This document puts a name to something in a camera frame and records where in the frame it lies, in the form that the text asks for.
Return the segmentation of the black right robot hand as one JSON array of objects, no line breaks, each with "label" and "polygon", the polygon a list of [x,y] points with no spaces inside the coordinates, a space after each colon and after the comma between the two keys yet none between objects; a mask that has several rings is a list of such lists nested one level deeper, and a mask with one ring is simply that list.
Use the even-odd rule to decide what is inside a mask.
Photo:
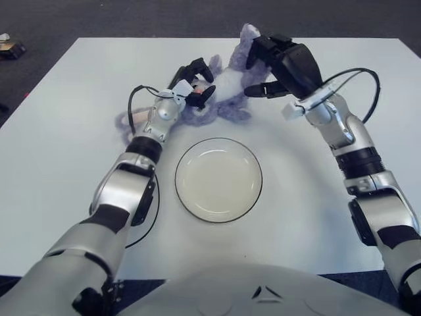
[{"label": "black right robot hand", "polygon": [[247,97],[272,99],[293,95],[303,99],[322,86],[320,69],[308,47],[289,37],[278,34],[255,38],[246,69],[252,68],[257,61],[262,61],[276,80],[246,87],[244,94]]}]

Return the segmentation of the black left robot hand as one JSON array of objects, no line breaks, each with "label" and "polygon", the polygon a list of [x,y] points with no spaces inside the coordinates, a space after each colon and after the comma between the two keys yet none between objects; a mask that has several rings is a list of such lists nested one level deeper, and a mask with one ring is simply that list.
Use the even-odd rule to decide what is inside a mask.
[{"label": "black left robot hand", "polygon": [[203,58],[199,58],[187,66],[181,66],[168,89],[172,91],[176,99],[201,111],[216,90],[213,82],[214,76],[210,68]]}]

